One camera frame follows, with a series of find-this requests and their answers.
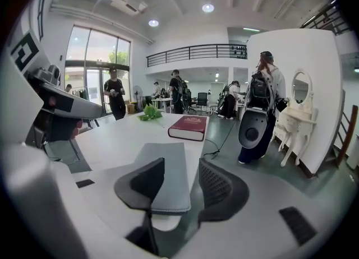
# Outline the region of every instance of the hair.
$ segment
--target hair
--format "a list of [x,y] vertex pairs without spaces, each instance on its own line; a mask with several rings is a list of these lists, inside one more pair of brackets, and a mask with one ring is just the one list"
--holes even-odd
[[260,54],[259,64],[257,66],[258,71],[266,69],[267,73],[271,75],[268,64],[273,64],[273,58],[268,57],[265,53]]

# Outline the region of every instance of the oval mirror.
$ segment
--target oval mirror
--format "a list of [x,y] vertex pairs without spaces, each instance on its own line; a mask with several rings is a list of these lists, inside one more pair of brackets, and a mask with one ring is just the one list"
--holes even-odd
[[293,98],[301,104],[307,98],[309,91],[309,77],[304,73],[298,73],[293,80]]

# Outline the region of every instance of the white vanity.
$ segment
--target white vanity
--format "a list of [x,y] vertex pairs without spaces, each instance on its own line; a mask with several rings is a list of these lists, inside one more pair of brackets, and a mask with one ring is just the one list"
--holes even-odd
[[303,156],[316,124],[316,116],[318,109],[313,108],[312,99],[314,93],[312,92],[312,81],[308,73],[303,69],[297,69],[292,81],[292,93],[289,99],[288,106],[279,114],[279,118],[275,124],[273,136],[282,140],[279,146],[281,151],[284,145],[291,138],[291,144],[281,162],[281,166],[285,166],[289,156],[291,155],[299,137],[304,138],[304,143],[301,146],[296,159],[296,165],[299,164],[300,158]]

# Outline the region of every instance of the balcony railing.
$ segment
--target balcony railing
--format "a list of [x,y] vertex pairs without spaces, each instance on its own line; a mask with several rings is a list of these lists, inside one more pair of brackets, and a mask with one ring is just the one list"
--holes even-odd
[[149,55],[147,66],[201,58],[238,58],[247,59],[246,45],[207,44],[183,47]]
[[341,15],[336,1],[324,6],[317,15],[306,21],[301,28],[329,30],[335,35],[352,30]]

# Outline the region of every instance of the fan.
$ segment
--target fan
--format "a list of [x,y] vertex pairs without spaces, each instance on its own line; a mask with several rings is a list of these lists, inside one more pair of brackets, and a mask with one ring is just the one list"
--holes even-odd
[[134,95],[134,99],[136,99],[136,102],[137,102],[137,110],[138,111],[141,111],[143,110],[142,108],[142,97],[143,97],[143,92],[142,92],[142,89],[141,87],[139,86],[134,86],[132,88],[132,92],[133,92],[133,95]]

